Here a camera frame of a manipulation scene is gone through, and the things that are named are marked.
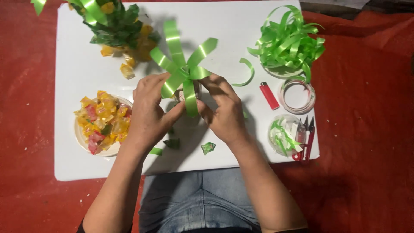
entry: roll of tape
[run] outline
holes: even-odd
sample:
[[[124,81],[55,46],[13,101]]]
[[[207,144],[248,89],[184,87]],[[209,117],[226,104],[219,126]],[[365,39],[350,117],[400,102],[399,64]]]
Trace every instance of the roll of tape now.
[[[305,87],[305,89],[308,91],[308,100],[306,101],[306,104],[300,108],[292,108],[289,105],[286,104],[285,101],[285,92],[286,90],[293,86],[293,85],[302,85]],[[306,83],[305,81],[302,80],[297,80],[297,79],[288,79],[286,80],[279,89],[279,92],[277,93],[277,97],[279,98],[279,102],[280,104],[290,113],[293,114],[303,114],[306,113],[308,111],[310,111],[313,106],[315,105],[315,100],[316,100],[316,95],[315,95],[315,90],[313,89],[313,87]]]

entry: red floor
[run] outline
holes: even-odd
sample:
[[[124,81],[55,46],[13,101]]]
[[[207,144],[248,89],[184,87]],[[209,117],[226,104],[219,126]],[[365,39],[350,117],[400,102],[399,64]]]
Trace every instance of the red floor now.
[[[53,176],[60,1],[40,17],[28,2],[0,0],[0,232],[75,232],[104,179]],[[414,232],[414,14],[304,16],[326,29],[312,67],[321,157],[275,172],[311,232]]]

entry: person's left hand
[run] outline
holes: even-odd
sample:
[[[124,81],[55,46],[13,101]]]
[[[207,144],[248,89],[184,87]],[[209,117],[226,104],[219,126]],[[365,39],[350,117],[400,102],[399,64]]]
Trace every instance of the person's left hand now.
[[[128,142],[145,146],[146,150],[151,149],[185,111],[184,102],[178,103],[167,113],[164,113],[159,105],[161,87],[169,77],[169,73],[148,75],[138,82],[137,88],[133,91],[134,104]]]

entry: hand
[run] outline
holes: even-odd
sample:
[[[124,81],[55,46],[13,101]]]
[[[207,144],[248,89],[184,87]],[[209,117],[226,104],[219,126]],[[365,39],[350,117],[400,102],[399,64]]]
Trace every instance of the hand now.
[[[201,117],[216,136],[228,146],[248,138],[241,100],[231,85],[221,76],[211,74],[199,80],[219,106],[213,112],[203,101],[197,100]]]
[[[169,77],[169,73],[148,75],[138,82],[137,88],[133,91],[134,104],[127,141],[151,149],[184,112],[184,102],[178,103],[167,113],[164,113],[159,105],[161,87]]]

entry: pineapple decoration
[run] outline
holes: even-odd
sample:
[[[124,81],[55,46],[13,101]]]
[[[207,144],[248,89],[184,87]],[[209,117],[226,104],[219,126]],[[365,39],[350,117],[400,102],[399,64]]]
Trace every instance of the pineapple decoration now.
[[[38,15],[45,0],[31,0]],[[121,0],[68,0],[69,8],[84,18],[94,33],[90,43],[102,46],[102,56],[122,54],[125,63],[120,70],[127,79],[135,77],[133,68],[138,62],[150,61],[149,52],[155,48],[160,35],[138,18],[139,7],[134,4],[125,10]]]

